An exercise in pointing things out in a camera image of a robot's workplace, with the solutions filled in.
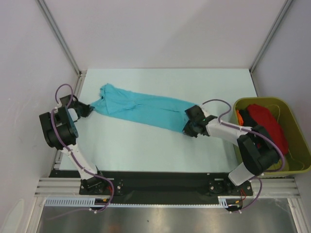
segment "yellow bin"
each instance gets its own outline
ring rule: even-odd
[[[242,98],[235,102],[231,122],[238,124],[236,110],[245,109],[250,104],[266,107],[282,127],[289,144],[289,152],[285,155],[285,168],[279,172],[265,172],[264,177],[285,177],[298,173],[304,173],[311,169],[311,153],[303,137],[300,128],[288,107],[287,103],[275,97]],[[234,146],[238,162],[242,162],[238,147]],[[281,161],[272,165],[270,169],[280,168]]]

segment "gray floor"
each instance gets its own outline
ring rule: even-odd
[[[261,199],[243,211],[201,208],[108,208],[103,213],[45,207],[37,233],[295,233],[286,199]]]

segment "purple cable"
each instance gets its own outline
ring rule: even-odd
[[[59,89],[62,88],[63,86],[68,86],[68,87],[70,87],[70,90],[71,90],[70,100],[67,104],[67,107],[69,107],[69,105],[71,104],[72,99],[73,99],[73,89],[68,83],[64,83],[57,88],[57,90],[55,91],[55,100],[56,100],[56,103],[59,104],[58,99],[57,99],[57,93],[58,93]]]
[[[60,89],[61,87],[65,86],[65,85],[69,86],[70,89],[71,89],[71,98],[70,98],[70,100],[69,100],[69,102],[68,102],[68,104],[67,104],[67,107],[68,107],[68,106],[70,105],[71,101],[72,101],[72,98],[73,98],[73,89],[72,89],[72,87],[71,87],[69,84],[66,84],[66,83],[65,83],[65,84],[60,85],[60,86],[58,87],[58,89],[56,90],[56,93],[55,93],[55,100],[56,100],[57,103],[59,103],[58,100],[57,100],[57,92],[59,91],[59,89]],[[64,148],[66,148],[68,151],[71,151],[71,149],[63,142],[63,140],[61,139],[61,137],[60,137],[60,135],[59,135],[59,133],[58,133],[58,131],[57,131],[57,128],[56,128],[56,125],[55,125],[55,121],[54,121],[54,112],[55,112],[55,109],[52,109],[52,111],[51,111],[51,123],[52,123],[53,130],[54,130],[54,132],[55,132],[55,135],[56,135],[58,141],[60,142],[60,144],[62,144],[62,146],[63,146]],[[78,165],[78,167],[79,167],[80,169],[82,169],[85,173],[87,173],[87,174],[89,174],[89,175],[91,175],[91,176],[94,176],[94,177],[103,179],[104,181],[107,181],[107,182],[110,184],[111,189],[112,189],[112,193],[111,193],[111,197],[110,197],[109,201],[105,204],[105,206],[104,206],[103,208],[101,208],[101,209],[99,209],[99,210],[96,211],[97,213],[102,212],[103,210],[105,210],[105,209],[107,208],[107,206],[111,203],[111,201],[112,201],[112,199],[113,199],[113,195],[114,195],[114,191],[115,191],[115,190],[114,190],[113,183],[112,183],[109,179],[107,179],[106,177],[103,177],[103,176],[100,176],[100,175],[97,175],[97,174],[93,174],[92,172],[86,170],[86,169],[79,163],[79,161],[76,159],[76,157],[74,156],[73,152],[71,152],[70,154],[71,154],[73,160],[75,161],[75,163]],[[70,213],[73,213],[73,212],[76,212],[76,211],[81,211],[81,210],[89,210],[89,209],[87,209],[87,208],[76,209],[76,210],[74,210],[74,211],[69,211],[69,212],[64,213],[64,214],[61,214],[61,215],[59,215],[59,216],[49,218],[49,220],[53,220],[53,219],[56,219],[56,218],[65,216],[65,215],[67,215],[67,214],[70,214]]]
[[[223,102],[223,103],[225,103],[225,104],[227,104],[227,105],[229,106],[229,110],[227,110],[226,112],[220,114],[220,116],[218,117],[218,122],[219,122],[220,124],[225,125],[225,126],[230,127],[230,128],[233,128],[233,129],[242,130],[242,131],[247,132],[247,133],[252,133],[252,134],[254,134],[254,135],[256,135],[256,136],[258,136],[258,137],[261,137],[262,139],[266,140],[267,142],[269,142],[269,143],[274,147],[274,149],[275,149],[275,150],[277,151],[277,153],[279,154],[280,159],[282,160],[282,165],[281,165],[281,167],[280,167],[279,169],[269,170],[269,172],[276,172],[276,171],[281,171],[281,170],[283,170],[283,168],[284,168],[284,166],[285,166],[285,158],[284,158],[283,153],[281,152],[281,150],[277,147],[277,145],[276,145],[273,141],[271,141],[269,138],[267,138],[266,136],[264,136],[264,135],[262,135],[262,134],[260,134],[260,133],[258,133],[258,132],[255,132],[255,131],[252,131],[252,130],[248,130],[248,129],[244,129],[244,128],[240,128],[239,126],[231,125],[231,124],[228,124],[228,123],[225,123],[225,122],[221,121],[221,118],[222,118],[224,115],[228,114],[228,113],[231,111],[231,109],[232,109],[232,108],[231,108],[231,105],[230,105],[227,101],[225,101],[225,100],[220,100],[220,99],[208,100],[208,101],[205,101],[204,103],[202,103],[202,105],[204,105],[204,104],[206,104],[206,103],[208,103],[208,102],[211,102],[211,101],[220,101],[220,102]],[[256,177],[256,176],[254,176],[253,178],[251,178],[251,180],[253,180],[253,179],[259,180],[259,182],[260,182],[259,191],[258,191],[256,197],[254,198],[254,200],[252,200],[251,203],[249,203],[247,206],[243,207],[241,210],[244,210],[244,209],[250,207],[251,205],[253,205],[253,204],[257,201],[257,199],[259,198],[259,196],[260,196],[260,194],[261,194],[261,191],[262,191],[262,180],[261,180],[260,178]]]

